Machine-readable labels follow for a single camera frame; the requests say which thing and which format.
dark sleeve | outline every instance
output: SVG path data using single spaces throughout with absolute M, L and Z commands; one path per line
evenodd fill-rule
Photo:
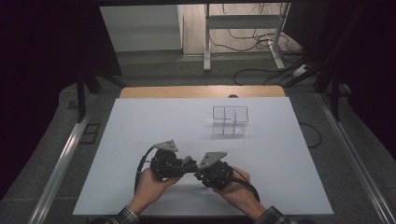
M 139 217 L 128 206 L 125 206 L 116 216 L 111 219 L 98 218 L 91 224 L 137 224 Z
M 290 221 L 275 207 L 271 206 L 259 217 L 255 224 L 297 224 L 297 222 Z

person's right hand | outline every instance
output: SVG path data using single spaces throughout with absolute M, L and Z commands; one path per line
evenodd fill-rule
M 244 178 L 250 183 L 250 175 L 249 173 L 237 168 L 233 167 L 236 171 L 233 171 L 233 177 L 244 180 Z M 254 198 L 253 193 L 247 189 L 245 186 L 231 182 L 227 185 L 227 187 L 223 190 L 213 189 L 217 194 L 219 194 L 225 201 L 227 201 L 230 205 L 238 208 L 243 213 L 245 213 L 250 219 L 256 221 L 259 217 L 265 212 L 265 207 L 262 206 L 259 202 Z

metal frame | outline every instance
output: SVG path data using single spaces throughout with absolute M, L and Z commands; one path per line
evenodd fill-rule
M 91 94 L 87 102 L 87 113 L 80 123 L 76 123 L 73 131 L 67 140 L 64 150 L 49 177 L 46 187 L 38 200 L 35 209 L 33 210 L 32 216 L 29 218 L 28 224 L 41 224 L 44 223 L 47 214 L 50 210 L 53 200 L 55 199 L 56 193 L 61 186 L 64 174 L 67 171 L 70 161 L 73 158 L 73 154 L 78 145 L 78 141 L 84 132 L 84 129 L 92 114 L 92 108 L 97 100 L 96 94 Z
M 339 122 L 333 115 L 330 110 L 330 104 L 327 101 L 327 96 L 325 93 L 316 93 L 317 99 L 326 114 L 327 119 L 329 120 L 332 128 L 334 129 L 335 135 L 340 141 L 347 158 L 349 159 L 352 167 L 354 168 L 361 184 L 366 190 L 369 199 L 371 200 L 375 211 L 378 213 L 381 218 L 382 223 L 387 224 L 395 224 L 396 220 L 394 215 L 391 213 L 388 203 L 382 195 L 378 185 L 374 182 L 373 178 L 367 171 L 367 168 L 364 166 L 361 157 L 350 141 L 343 125 Z
M 285 23 L 290 3 L 285 5 L 280 15 L 219 15 L 210 16 L 210 4 L 205 5 L 205 49 L 204 71 L 210 71 L 210 33 L 212 29 L 276 29 L 274 41 L 268 41 L 278 70 L 284 70 L 285 65 L 277 52 L 277 43 Z

silver bracket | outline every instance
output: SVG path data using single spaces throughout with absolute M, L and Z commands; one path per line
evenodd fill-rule
M 154 146 L 152 146 L 154 148 L 158 148 L 158 149 L 162 149 L 162 150 L 166 150 L 166 151 L 173 151 L 173 152 L 177 152 L 178 148 L 174 142 L 174 140 L 169 140 L 166 142 L 161 142 L 161 143 L 157 143 Z
M 227 152 L 206 152 L 204 158 L 198 164 L 198 170 L 203 170 L 207 167 L 210 167 L 225 156 L 227 156 Z

hand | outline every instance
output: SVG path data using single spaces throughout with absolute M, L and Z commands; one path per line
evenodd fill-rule
M 159 181 L 155 178 L 150 168 L 142 172 L 139 184 L 134 194 L 134 198 L 129 203 L 131 210 L 138 216 L 150 204 L 155 203 L 163 192 L 170 186 L 176 184 L 180 178 L 169 178 L 164 181 Z
M 233 167 L 236 171 L 233 172 L 233 177 L 247 180 L 250 183 L 250 175 L 249 173 L 237 168 Z M 259 217 L 265 212 L 265 207 L 262 206 L 259 202 L 254 198 L 253 193 L 247 189 L 245 186 L 231 182 L 227 185 L 227 187 L 223 190 L 213 189 L 217 194 L 219 194 L 227 203 L 238 208 L 243 213 L 245 213 L 250 219 L 256 221 Z

